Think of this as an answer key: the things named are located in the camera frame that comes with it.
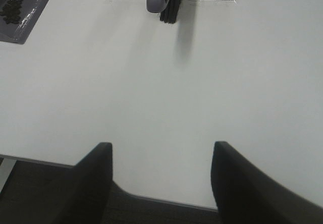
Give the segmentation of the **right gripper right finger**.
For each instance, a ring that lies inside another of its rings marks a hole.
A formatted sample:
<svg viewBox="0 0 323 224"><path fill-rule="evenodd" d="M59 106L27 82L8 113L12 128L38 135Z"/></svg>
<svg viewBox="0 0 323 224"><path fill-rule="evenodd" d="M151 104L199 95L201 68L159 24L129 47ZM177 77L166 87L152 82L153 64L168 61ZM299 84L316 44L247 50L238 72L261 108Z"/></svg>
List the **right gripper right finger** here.
<svg viewBox="0 0 323 224"><path fill-rule="evenodd" d="M226 141L214 144L210 178L222 223L322 223L322 207L270 178Z"/></svg>

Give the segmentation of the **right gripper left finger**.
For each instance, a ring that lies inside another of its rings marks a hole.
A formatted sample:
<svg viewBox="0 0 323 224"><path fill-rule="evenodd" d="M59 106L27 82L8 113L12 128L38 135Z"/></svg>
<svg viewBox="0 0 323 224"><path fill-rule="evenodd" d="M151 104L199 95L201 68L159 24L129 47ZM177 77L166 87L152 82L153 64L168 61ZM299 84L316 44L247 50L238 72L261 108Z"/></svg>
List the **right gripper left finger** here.
<svg viewBox="0 0 323 224"><path fill-rule="evenodd" d="M50 185L50 223L100 223L112 181L113 146L102 142Z"/></svg>

